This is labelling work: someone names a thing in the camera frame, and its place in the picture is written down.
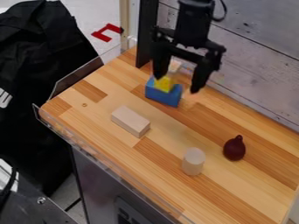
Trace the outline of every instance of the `yellow block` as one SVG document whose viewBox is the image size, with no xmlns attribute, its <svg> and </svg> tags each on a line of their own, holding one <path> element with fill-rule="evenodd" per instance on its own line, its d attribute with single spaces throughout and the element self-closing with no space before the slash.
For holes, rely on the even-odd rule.
<svg viewBox="0 0 299 224">
<path fill-rule="evenodd" d="M 165 75 L 163 78 L 160 80 L 155 79 L 155 88 L 165 92 L 169 93 L 174 85 L 174 80 L 172 77 Z"/>
</svg>

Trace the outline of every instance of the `wood grain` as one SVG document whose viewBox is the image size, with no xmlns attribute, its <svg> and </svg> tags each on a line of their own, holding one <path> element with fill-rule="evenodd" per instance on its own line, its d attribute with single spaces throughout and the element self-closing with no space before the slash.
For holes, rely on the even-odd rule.
<svg viewBox="0 0 299 224">
<path fill-rule="evenodd" d="M 281 223 L 299 183 L 298 135 L 209 87 L 196 95 L 185 91 L 178 108 L 148 100 L 150 68 L 134 64 L 130 49 L 42 109 L 73 133 L 74 142 L 84 139 L 82 148 L 183 223 Z M 179 80 L 190 85 L 188 77 Z M 97 90 L 83 91 L 87 86 Z M 143 139 L 110 121 L 121 105 L 149 119 Z M 238 134 L 247 154 L 233 163 L 222 147 Z M 206 156 L 197 177 L 181 170 L 190 147 Z"/>
<path fill-rule="evenodd" d="M 47 104 L 44 105 L 43 110 L 52 116 L 60 116 L 65 113 L 72 106 L 67 102 L 61 100 L 59 97 L 51 99 Z"/>
<path fill-rule="evenodd" d="M 85 80 L 79 81 L 78 83 L 73 85 L 73 88 L 80 92 L 82 95 L 85 95 L 88 99 L 92 100 L 93 102 L 99 102 L 101 99 L 107 96 L 100 89 L 94 87 Z"/>
</svg>

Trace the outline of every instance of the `black cable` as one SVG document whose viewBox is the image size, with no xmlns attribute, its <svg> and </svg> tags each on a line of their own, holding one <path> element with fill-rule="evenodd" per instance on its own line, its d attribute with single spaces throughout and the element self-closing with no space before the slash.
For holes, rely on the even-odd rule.
<svg viewBox="0 0 299 224">
<path fill-rule="evenodd" d="M 67 213 L 68 211 L 70 211 L 73 207 L 75 207 L 79 202 L 81 202 L 81 199 L 78 198 L 77 200 L 75 200 L 69 207 L 67 207 L 65 209 L 65 212 Z"/>
<path fill-rule="evenodd" d="M 224 15 L 222 17 L 213 17 L 212 20 L 215 22 L 221 22 L 226 18 L 226 14 L 227 14 L 227 7 L 226 7 L 226 3 L 223 0 L 220 0 L 223 10 L 224 10 Z"/>
</svg>

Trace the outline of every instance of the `black bag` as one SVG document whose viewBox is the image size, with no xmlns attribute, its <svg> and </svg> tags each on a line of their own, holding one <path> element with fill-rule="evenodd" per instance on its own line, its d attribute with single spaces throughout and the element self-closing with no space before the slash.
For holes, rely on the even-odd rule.
<svg viewBox="0 0 299 224">
<path fill-rule="evenodd" d="M 0 14 L 1 154 L 35 171 L 38 157 L 65 147 L 31 105 L 41 106 L 56 81 L 97 56 L 61 2 L 23 2 Z"/>
</svg>

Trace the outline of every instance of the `metal frame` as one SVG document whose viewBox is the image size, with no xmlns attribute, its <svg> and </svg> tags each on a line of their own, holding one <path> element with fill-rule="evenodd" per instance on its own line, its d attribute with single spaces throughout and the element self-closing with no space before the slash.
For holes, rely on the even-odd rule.
<svg viewBox="0 0 299 224">
<path fill-rule="evenodd" d="M 141 0 L 139 12 L 136 67 L 150 61 L 151 36 L 149 31 L 156 25 L 159 0 Z"/>
</svg>

